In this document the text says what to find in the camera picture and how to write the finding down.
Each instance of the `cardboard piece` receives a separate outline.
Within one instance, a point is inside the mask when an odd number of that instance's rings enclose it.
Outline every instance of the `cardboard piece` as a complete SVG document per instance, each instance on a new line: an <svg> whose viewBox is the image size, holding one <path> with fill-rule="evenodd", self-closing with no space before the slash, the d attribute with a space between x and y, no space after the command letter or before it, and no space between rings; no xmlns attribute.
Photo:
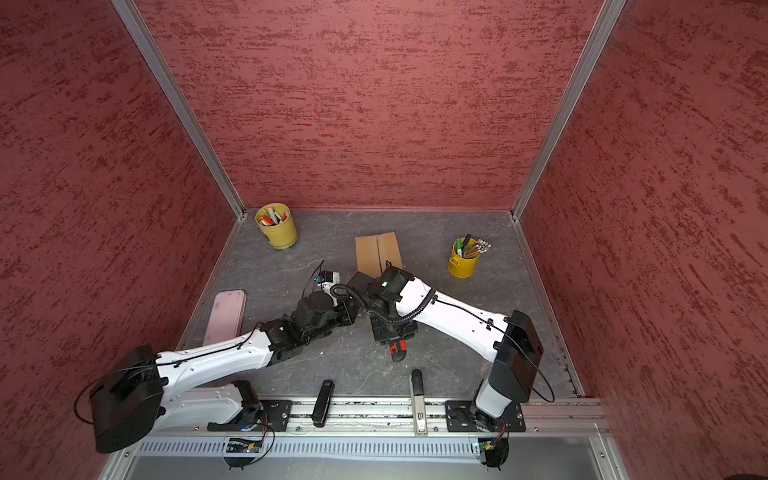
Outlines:
<svg viewBox="0 0 768 480"><path fill-rule="evenodd" d="M392 265L402 268L400 248L397 245L397 237L394 232L376 235L376 243L379 245L379 266L382 272L386 269L387 260Z"/></svg>
<svg viewBox="0 0 768 480"><path fill-rule="evenodd" d="M379 266L379 245L376 236L356 237L357 271L376 278L382 272Z"/></svg>
<svg viewBox="0 0 768 480"><path fill-rule="evenodd" d="M356 237L357 270L373 278L381 275L388 260L392 265L402 268L402 258L394 232L369 237Z"/></svg>

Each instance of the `coiled cable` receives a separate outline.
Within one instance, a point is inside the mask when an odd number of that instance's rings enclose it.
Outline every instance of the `coiled cable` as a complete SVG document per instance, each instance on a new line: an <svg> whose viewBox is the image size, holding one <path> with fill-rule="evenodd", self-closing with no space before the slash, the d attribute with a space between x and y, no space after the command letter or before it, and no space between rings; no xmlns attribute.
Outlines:
<svg viewBox="0 0 768 480"><path fill-rule="evenodd" d="M384 313L379 312L377 309L371 307L368 302L366 302L363 294L354 286L350 285L344 285L343 283L337 283L336 285L332 286L330 288L331 296L334 296L335 298L339 300L348 300L349 298L354 299L357 301L357 303L360 304L362 307L362 311L365 313L368 313L370 316L373 316L379 320L381 320L384 323L387 323L391 326L398 326L402 325L404 323L408 323L414 318L416 318L421 312L424 311L424 309L429 305L429 302L432 301L432 298L435 296L435 289L431 288L427 292L427 294L424 296L424 299L422 302L417 306L411 313L407 313L404 316L397 316L392 318L391 316L385 315Z"/></svg>

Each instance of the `yellow bucket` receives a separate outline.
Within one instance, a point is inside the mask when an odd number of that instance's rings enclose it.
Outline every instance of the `yellow bucket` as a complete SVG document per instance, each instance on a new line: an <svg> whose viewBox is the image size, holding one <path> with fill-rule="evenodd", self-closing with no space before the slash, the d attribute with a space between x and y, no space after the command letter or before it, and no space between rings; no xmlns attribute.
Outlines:
<svg viewBox="0 0 768 480"><path fill-rule="evenodd" d="M268 211L269 208L275 211L275 213L283 218L288 213L288 217L279 225L273 225L265 227L259 223L261 217L270 217ZM290 208L285 204L267 204L264 205L256 212L256 225L259 226L261 232L266 235L266 238L270 241L272 247L282 250L292 246L299 239L299 234L296 232L296 225L293 224L293 215L290 213Z"/></svg>
<svg viewBox="0 0 768 480"><path fill-rule="evenodd" d="M471 247L475 243L477 243L475 242L475 239L470 238L468 247ZM480 258L480 256L475 258L461 258L458 253L456 253L456 242L453 242L453 245L451 245L451 258L448 260L448 271L456 278L469 278L475 272L475 265L478 264L478 258Z"/></svg>

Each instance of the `aluminum frame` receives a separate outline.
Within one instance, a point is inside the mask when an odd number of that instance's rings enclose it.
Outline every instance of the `aluminum frame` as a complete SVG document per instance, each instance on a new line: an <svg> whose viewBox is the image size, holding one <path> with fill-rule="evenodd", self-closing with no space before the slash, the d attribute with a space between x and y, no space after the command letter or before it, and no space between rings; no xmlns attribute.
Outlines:
<svg viewBox="0 0 768 480"><path fill-rule="evenodd" d="M312 411L314 396L265 396L262 402L287 399L294 402L288 428L276 433L281 442L304 442L316 438L351 439L392 439L397 442L418 440L413 431L411 399L407 396L335 396L328 412L326 426L314 427ZM428 419L428 436L425 440L467 439L478 437L477 432L448 432L445 424L445 402L455 400L445 397L425 397ZM525 415L526 432L511 432L510 437L582 437L589 438L595 461L604 480L627 480L621 458L615 450L611 430L605 419L600 399L560 400L550 404L530 402L522 405ZM190 439L225 439L233 436L229 432L208 432L204 425L189 425L183 428L166 429L145 437L141 442L112 454L99 480L123 480L128 474L134 458L141 456L142 442L185 442ZM190 456L186 451L176 453L170 449L169 456Z"/></svg>
<svg viewBox="0 0 768 480"><path fill-rule="evenodd" d="M563 338L563 332L560 330L560 324L557 317L554 315L552 304L549 302L549 296L547 290L544 287L544 282L541 281L541 275L538 273L536 262L531 252L531 247L528 245L528 241L525 239L525 233L519 220L516 220L511 214L512 229L515 231L515 236L518 238L518 245L520 246L520 253L523 256L525 262L525 268L528 270L528 275L531 277L531 283L533 284L533 290L536 293L538 304L544 311L547 319L549 320L549 328L552 331L554 337L554 344L558 348L558 354L565 361L566 373L571 378L571 384L574 387L576 396L581 397L586 395L584 387L581 384L581 380L576 373L576 367L574 361L571 358L571 353L568 352L568 347L565 345L565 338Z"/></svg>
<svg viewBox="0 0 768 480"><path fill-rule="evenodd" d="M187 326L184 327L184 332L181 333L181 338L179 339L179 343L176 345L176 350L182 350L191 347L190 341L192 339L192 335L194 335L195 329L200 325L200 323L204 321L203 315L205 314L206 307L209 305L209 303L214 301L216 285L221 278L222 273L224 272L224 268L227 266L227 261L232 254L232 249L234 248L235 242L237 241L240 232L242 231L243 227L245 227L245 222L247 219L248 217L244 216L235 220L235 224L232 226L232 230L230 231L230 235L227 238L227 242L221 249L221 253L219 253L219 258L216 260L214 269L211 270L208 281L203 287L203 292L197 299L197 304L195 305L194 310L192 310L192 315L190 315Z"/></svg>
<svg viewBox="0 0 768 480"><path fill-rule="evenodd" d="M195 147L197 147L197 151L200 152L201 157L208 166L208 170L210 170L211 175L214 176L214 180L221 189L221 193L226 197L227 202L229 202L235 215L238 218L243 217L245 215L243 201L240 199L227 172L221 165L214 147L208 141L208 137L203 131L203 127L200 125L200 122L197 121L197 117L195 117L192 107L184 97L181 88L179 88L179 84L176 82L174 74L170 72L170 68L163 58L159 47L152 38L152 34L149 32L147 24L144 23L136 4L133 0L111 1L125 24L125 28L128 29L128 33L131 34L136 46L144 56L144 60L147 62L147 65L149 65L150 70L152 70L154 77L163 88L163 91L168 97L168 101L170 101L170 104L174 107L176 115L178 115L184 128L187 129L187 133L190 135Z"/></svg>
<svg viewBox="0 0 768 480"><path fill-rule="evenodd" d="M533 160L531 170L528 172L523 187L520 189L520 194L517 200L515 200L515 205L512 207L513 219L520 220L523 210L528 205L536 184L544 173L549 158L558 144L560 135L562 135L565 125L568 124L568 119L576 107L581 92L584 91L584 86L586 86L587 80L589 80L594 66L600 58L605 42L611 36L611 31L614 25L616 25L625 2L626 0L605 0L600 8L598 17L576 63L576 68L574 68L574 72L571 74L571 80L568 81L568 86L565 87L565 92L560 100L558 109L554 113L549 130L541 142L541 148Z"/></svg>

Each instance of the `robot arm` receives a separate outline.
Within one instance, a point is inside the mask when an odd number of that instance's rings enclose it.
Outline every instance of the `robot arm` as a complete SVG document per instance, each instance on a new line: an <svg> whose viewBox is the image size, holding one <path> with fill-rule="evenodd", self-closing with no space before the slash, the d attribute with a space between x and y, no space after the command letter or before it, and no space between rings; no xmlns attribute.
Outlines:
<svg viewBox="0 0 768 480"><path fill-rule="evenodd" d="M155 355L149 345L128 353L90 392L97 451L114 452L153 430L197 422L256 423L258 399L248 382L196 388L234 373L289 359L313 339L354 323L362 310L371 315L381 343L407 339L424 323L472 347L493 367L474 407L478 425L498 431L507 405L530 396L543 350L530 319L490 313L431 289L394 266L378 279L357 273L349 285L321 285L302 298L291 315L252 332L213 345Z"/></svg>

